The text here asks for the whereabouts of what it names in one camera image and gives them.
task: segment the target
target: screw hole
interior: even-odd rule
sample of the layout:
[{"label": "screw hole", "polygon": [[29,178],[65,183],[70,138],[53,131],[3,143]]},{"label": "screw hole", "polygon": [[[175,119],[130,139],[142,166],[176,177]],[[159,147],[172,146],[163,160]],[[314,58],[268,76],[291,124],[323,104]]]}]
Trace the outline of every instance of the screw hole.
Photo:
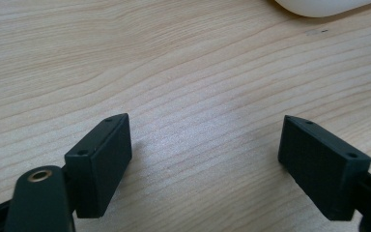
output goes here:
[{"label": "screw hole", "polygon": [[355,154],[355,153],[348,153],[348,156],[350,158],[357,158],[357,154]]},{"label": "screw hole", "polygon": [[50,170],[40,170],[40,171],[37,171],[33,174],[31,174],[29,177],[28,177],[28,181],[29,182],[41,182],[43,180],[46,180],[47,178],[49,178],[49,176],[52,175],[52,171]]},{"label": "screw hole", "polygon": [[87,151],[87,150],[80,150],[80,151],[77,152],[77,154],[80,155],[80,156],[83,156],[83,155],[86,155],[88,152],[89,151]]}]

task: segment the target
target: wood grain surface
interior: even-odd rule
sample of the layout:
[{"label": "wood grain surface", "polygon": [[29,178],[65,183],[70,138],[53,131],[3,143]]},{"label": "wood grain surface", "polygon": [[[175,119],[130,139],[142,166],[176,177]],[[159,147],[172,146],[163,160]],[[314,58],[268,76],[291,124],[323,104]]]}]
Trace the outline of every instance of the wood grain surface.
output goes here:
[{"label": "wood grain surface", "polygon": [[277,161],[285,114],[371,156],[371,5],[306,18],[273,1],[0,0],[0,202],[101,119],[133,159],[77,231],[357,231]]}]

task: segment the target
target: rectangular block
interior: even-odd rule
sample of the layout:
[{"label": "rectangular block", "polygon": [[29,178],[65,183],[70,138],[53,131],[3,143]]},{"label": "rectangular block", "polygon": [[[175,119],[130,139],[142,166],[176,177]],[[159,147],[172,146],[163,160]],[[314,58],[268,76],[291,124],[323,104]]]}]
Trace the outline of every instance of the rectangular block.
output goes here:
[{"label": "rectangular block", "polygon": [[285,116],[278,159],[325,217],[352,219],[352,190],[370,157],[313,122]]},{"label": "rectangular block", "polygon": [[131,160],[127,114],[101,121],[65,154],[79,218],[102,217]]}]

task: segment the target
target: black clamp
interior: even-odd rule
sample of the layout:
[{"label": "black clamp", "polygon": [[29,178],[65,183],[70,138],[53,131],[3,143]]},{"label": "black clamp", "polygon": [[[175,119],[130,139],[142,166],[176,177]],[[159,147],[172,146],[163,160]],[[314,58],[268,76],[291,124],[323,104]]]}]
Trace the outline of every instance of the black clamp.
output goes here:
[{"label": "black clamp", "polygon": [[279,161],[329,220],[363,214],[371,232],[371,158],[317,124],[285,116]]},{"label": "black clamp", "polygon": [[101,121],[65,154],[66,165],[23,174],[0,204],[0,231],[75,231],[78,218],[100,218],[131,160],[127,114]]}]

